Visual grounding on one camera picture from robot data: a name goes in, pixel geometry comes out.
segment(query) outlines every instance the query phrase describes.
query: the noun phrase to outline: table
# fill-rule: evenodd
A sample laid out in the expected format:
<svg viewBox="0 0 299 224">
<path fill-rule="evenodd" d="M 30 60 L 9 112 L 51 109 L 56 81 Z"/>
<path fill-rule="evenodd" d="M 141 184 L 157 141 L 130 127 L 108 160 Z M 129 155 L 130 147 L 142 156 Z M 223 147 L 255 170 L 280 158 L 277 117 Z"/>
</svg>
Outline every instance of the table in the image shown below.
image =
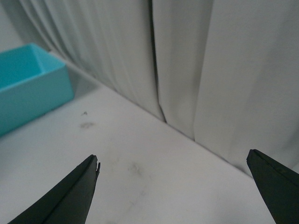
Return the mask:
<svg viewBox="0 0 299 224">
<path fill-rule="evenodd" d="M 0 137 L 0 223 L 95 154 L 87 224 L 274 224 L 251 177 L 68 66 L 75 99 Z"/>
</svg>

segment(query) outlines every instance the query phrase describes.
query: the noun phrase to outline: plastic box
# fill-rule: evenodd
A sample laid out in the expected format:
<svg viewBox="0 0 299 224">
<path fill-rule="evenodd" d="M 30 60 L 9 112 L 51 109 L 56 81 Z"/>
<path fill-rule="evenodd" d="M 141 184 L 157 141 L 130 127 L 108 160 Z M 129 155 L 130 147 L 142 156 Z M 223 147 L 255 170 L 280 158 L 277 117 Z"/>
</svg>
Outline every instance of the plastic box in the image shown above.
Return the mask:
<svg viewBox="0 0 299 224">
<path fill-rule="evenodd" d="M 73 99 L 65 63 L 35 44 L 0 53 L 0 136 Z"/>
</svg>

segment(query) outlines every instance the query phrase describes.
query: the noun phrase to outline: curtain fold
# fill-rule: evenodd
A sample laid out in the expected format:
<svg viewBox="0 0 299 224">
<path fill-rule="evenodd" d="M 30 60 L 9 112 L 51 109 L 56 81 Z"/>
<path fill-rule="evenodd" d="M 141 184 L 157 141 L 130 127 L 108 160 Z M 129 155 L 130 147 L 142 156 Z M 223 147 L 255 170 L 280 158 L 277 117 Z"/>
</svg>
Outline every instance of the curtain fold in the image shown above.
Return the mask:
<svg viewBox="0 0 299 224">
<path fill-rule="evenodd" d="M 257 148 L 299 171 L 298 1 L 18 2 L 50 49 L 239 169 Z"/>
<path fill-rule="evenodd" d="M 153 0 L 159 103 L 167 123 L 191 139 L 212 4 Z"/>
<path fill-rule="evenodd" d="M 296 169 L 298 40 L 297 1 L 214 1 L 195 140 L 247 173 L 252 148 Z"/>
<path fill-rule="evenodd" d="M 163 119 L 146 0 L 21 0 L 51 50 Z"/>
</svg>

